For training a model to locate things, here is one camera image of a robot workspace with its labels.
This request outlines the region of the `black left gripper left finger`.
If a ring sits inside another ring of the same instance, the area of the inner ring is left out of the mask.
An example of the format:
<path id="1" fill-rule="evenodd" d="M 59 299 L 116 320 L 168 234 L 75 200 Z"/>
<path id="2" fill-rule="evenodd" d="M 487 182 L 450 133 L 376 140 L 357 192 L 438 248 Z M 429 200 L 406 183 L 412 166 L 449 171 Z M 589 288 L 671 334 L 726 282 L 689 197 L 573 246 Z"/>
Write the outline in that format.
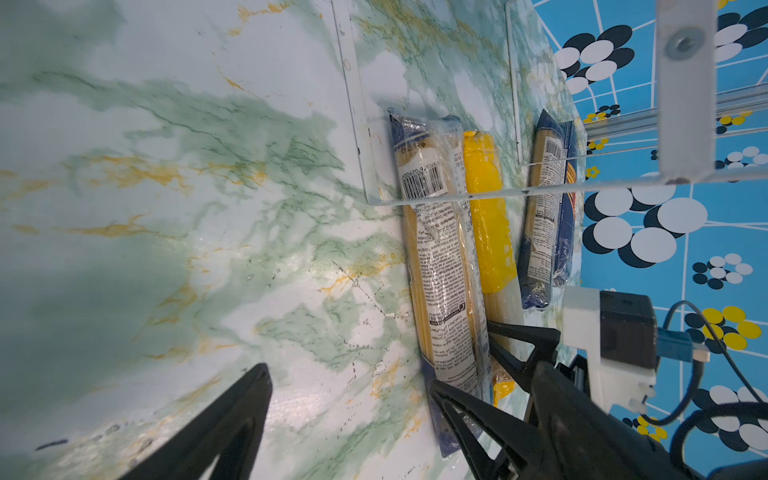
<path id="1" fill-rule="evenodd" d="M 248 479 L 273 392 L 268 365 L 247 371 L 125 479 Z"/>

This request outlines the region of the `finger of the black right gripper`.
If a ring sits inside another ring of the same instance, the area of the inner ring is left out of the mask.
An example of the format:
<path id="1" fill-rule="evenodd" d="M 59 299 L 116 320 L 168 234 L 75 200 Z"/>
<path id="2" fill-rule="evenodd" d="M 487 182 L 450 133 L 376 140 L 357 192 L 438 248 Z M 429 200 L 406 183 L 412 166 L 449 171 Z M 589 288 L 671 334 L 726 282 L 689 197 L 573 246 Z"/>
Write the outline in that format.
<path id="1" fill-rule="evenodd" d="M 489 321 L 487 330 L 492 358 L 527 393 L 537 365 L 556 362 L 561 332 L 555 328 Z"/>
<path id="2" fill-rule="evenodd" d="M 435 380 L 429 394 L 457 438 L 470 470 L 477 479 L 538 479 L 546 471 L 546 449 L 540 431 L 482 400 Z M 476 425 L 499 447 L 490 457 L 469 425 Z"/>

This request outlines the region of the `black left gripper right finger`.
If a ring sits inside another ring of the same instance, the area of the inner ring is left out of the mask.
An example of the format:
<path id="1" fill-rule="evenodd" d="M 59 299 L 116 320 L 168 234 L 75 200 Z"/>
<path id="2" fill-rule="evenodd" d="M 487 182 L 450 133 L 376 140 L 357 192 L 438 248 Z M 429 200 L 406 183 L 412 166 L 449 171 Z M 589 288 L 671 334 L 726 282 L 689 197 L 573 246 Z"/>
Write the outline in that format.
<path id="1" fill-rule="evenodd" d="M 532 381 L 538 415 L 535 479 L 682 479 L 669 455 L 616 418 L 549 364 Z"/>

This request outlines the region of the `clear blue spaghetti bag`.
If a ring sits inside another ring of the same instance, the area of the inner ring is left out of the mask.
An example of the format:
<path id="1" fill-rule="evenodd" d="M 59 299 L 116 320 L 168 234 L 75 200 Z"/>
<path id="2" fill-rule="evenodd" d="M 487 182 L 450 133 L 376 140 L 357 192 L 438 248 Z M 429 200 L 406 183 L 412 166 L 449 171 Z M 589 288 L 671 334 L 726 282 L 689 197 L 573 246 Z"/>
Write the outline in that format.
<path id="1" fill-rule="evenodd" d="M 414 321 L 425 382 L 492 396 L 487 320 L 456 116 L 390 113 Z"/>

